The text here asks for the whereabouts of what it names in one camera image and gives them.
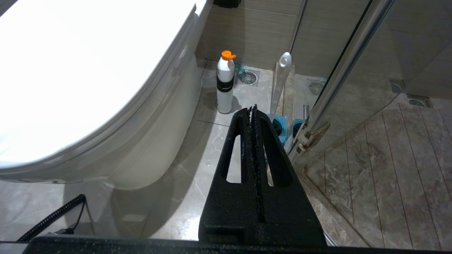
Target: toilet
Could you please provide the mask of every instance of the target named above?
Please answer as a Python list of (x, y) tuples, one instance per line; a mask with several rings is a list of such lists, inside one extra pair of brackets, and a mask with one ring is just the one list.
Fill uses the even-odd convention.
[(0, 180), (158, 180), (198, 103), (211, 5), (18, 0), (0, 17)]

